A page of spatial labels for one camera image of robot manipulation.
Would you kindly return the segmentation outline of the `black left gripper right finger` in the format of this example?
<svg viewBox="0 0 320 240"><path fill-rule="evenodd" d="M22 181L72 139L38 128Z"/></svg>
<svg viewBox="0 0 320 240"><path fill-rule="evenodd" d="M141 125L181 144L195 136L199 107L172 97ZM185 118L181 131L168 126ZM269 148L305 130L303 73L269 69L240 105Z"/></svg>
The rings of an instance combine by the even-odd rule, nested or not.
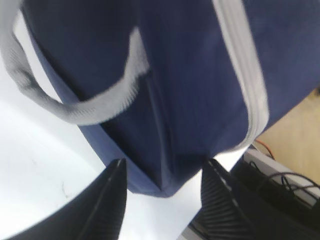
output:
<svg viewBox="0 0 320 240"><path fill-rule="evenodd" d="M201 210L208 240L253 240L254 227L239 206L233 189L214 159L202 167Z"/></svg>

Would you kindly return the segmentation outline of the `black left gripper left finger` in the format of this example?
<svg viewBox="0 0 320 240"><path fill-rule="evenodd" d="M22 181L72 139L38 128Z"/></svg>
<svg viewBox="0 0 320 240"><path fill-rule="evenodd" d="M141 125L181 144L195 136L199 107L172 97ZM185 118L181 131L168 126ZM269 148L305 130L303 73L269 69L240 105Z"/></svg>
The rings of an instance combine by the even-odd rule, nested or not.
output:
<svg viewBox="0 0 320 240"><path fill-rule="evenodd" d="M13 240L117 240L127 202L127 164L113 160L77 197Z"/></svg>

